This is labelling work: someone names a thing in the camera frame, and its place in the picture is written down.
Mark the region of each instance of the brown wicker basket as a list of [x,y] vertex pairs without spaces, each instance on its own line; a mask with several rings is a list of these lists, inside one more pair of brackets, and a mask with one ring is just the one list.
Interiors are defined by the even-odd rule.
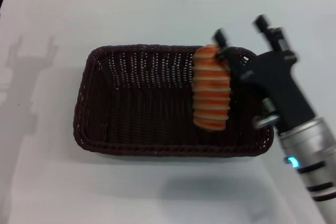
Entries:
[[[193,124],[192,56],[198,46],[132,45],[94,50],[86,63],[73,135],[92,152],[127,156],[257,156],[273,141],[272,127],[255,130],[262,97],[231,80],[227,128]],[[247,63],[255,56],[236,48]]]

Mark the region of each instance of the white table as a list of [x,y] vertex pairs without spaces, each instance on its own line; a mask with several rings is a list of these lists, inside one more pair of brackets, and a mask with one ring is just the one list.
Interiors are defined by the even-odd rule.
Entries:
[[0,223],[323,223],[277,139],[256,158],[113,157],[82,150],[73,109],[103,45],[267,49],[266,13],[301,56],[294,72],[334,133],[336,0],[5,0],[0,18]]

